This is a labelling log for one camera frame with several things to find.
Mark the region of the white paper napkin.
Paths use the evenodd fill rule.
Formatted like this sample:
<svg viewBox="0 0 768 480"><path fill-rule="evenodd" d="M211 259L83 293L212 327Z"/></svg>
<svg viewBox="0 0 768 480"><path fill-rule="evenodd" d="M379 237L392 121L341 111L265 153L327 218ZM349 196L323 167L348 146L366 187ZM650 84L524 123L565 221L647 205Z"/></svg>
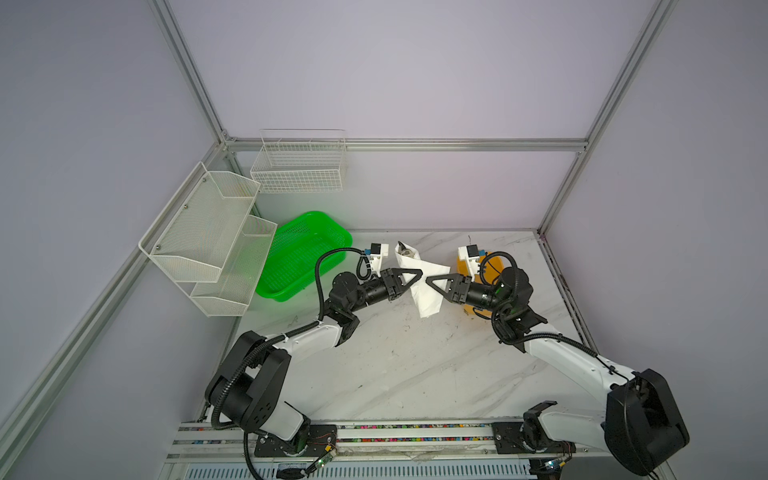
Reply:
<svg viewBox="0 0 768 480"><path fill-rule="evenodd" d="M405 245L414 251L415 257L409 258L400 254L400 246ZM423 260L420 253L415 247L405 244L401 241L397 242L395 248L395 256L400 268L414 268L421 269L423 271L422 278L409 289L414 303L419 312L421 318L428 318L440 311L443 297L435 292L431 287L425 283L425 279L432 275L443 275L450 273L450 267L447 265L437 264L430 261Z"/></svg>

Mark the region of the silver spoon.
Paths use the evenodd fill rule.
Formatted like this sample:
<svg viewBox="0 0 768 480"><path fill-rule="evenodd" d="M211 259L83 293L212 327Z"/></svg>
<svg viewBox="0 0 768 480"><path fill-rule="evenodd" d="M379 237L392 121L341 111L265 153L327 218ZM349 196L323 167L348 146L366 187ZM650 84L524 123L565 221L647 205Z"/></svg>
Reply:
<svg viewBox="0 0 768 480"><path fill-rule="evenodd" d="M405 257L414 258L415 253L410 248L407 248L405 245L400 246L400 254Z"/></svg>

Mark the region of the green plastic basket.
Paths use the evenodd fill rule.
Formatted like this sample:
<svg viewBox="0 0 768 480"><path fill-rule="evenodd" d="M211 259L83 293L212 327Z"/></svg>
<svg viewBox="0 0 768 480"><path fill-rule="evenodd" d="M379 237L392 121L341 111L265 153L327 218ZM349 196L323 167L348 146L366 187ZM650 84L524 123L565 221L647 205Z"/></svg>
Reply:
<svg viewBox="0 0 768 480"><path fill-rule="evenodd" d="M278 227L255 292L285 302L314 282L321 255L352 245L352 234L328 214L301 214Z"/></svg>

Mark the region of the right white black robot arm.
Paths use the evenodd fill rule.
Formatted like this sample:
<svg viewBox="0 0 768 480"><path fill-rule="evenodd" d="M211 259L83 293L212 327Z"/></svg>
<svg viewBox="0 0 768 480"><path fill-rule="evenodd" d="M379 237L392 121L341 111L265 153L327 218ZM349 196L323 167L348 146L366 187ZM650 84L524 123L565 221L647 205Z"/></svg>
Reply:
<svg viewBox="0 0 768 480"><path fill-rule="evenodd" d="M653 369L613 362L550 324L531 306L534 288L509 253L488 254L474 276L448 273L425 282L448 302L480 311L500 344L545 362L596 401L593 410L569 410L555 400L529 408L516 439L521 448L542 453L581 444L654 479L658 467L689 444L667 380Z"/></svg>

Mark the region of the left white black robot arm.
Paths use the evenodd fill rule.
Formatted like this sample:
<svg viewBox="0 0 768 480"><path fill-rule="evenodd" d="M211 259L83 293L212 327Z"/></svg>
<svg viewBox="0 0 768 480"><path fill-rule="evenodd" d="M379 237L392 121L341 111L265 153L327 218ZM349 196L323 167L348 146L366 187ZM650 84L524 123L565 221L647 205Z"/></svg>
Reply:
<svg viewBox="0 0 768 480"><path fill-rule="evenodd" d="M337 274L329 294L324 295L323 262L346 252L356 254L358 265L365 271ZM243 455L254 479L261 475L252 459L252 434L277 440L290 455L304 452L309 441L311 420L281 399L291 362L345 343L360 325L357 311L401 297L421 280L423 271L400 267L376 270L368 252L341 247L322 254L315 262L313 275L319 305L317 319L273 337L254 331L243 333L205 390L204 398L212 407L212 428L242 431Z"/></svg>

